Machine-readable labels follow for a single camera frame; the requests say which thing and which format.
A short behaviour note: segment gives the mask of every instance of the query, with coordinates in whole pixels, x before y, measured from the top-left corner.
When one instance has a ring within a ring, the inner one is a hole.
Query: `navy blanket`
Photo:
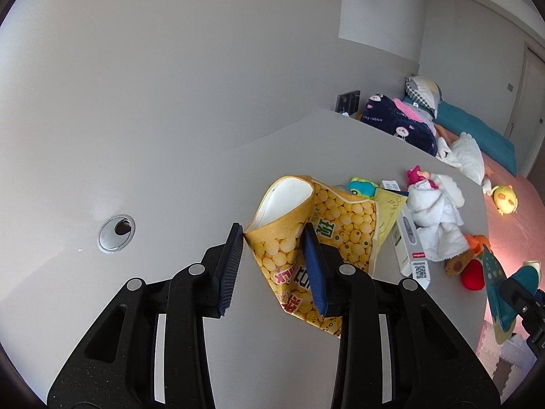
[[[404,140],[432,156],[437,154],[437,141],[430,128],[425,123],[408,118],[392,100],[382,94],[369,98],[361,121]]]

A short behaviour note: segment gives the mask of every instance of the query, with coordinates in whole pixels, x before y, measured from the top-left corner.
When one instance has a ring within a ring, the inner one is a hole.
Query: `red plush toy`
[[[470,291],[480,291],[484,288],[484,273],[478,259],[472,259],[460,274],[462,284]]]

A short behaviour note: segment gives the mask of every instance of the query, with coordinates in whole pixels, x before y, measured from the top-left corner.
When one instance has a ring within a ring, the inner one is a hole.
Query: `metal grommet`
[[[129,291],[137,291],[142,286],[142,280],[140,278],[133,278],[127,282],[127,289]]]
[[[201,275],[205,270],[205,267],[200,263],[189,266],[189,273],[191,275]]]
[[[356,268],[351,264],[342,264],[339,266],[339,272],[343,275],[354,275],[356,273]]]
[[[99,230],[101,251],[112,254],[129,244],[135,233],[135,222],[128,215],[118,215],[106,221]]]
[[[407,280],[404,280],[402,285],[408,291],[416,291],[416,289],[418,289],[418,283],[411,278],[407,278]]]

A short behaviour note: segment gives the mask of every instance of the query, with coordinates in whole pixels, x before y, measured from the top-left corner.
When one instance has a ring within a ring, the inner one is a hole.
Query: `orange plush toy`
[[[486,246],[488,250],[492,252],[492,249],[490,248],[490,240],[488,240],[488,238],[484,235],[464,234],[464,237],[468,242],[469,247],[473,250],[475,256],[482,253],[483,246]]]

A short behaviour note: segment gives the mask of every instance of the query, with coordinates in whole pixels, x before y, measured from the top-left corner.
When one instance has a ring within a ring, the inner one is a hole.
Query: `teal pillow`
[[[500,163],[512,175],[517,176],[517,161],[514,156],[513,143],[494,129],[489,128],[484,121],[459,107],[442,101],[439,103],[435,123],[456,135],[460,135],[462,132],[471,134],[481,151]]]

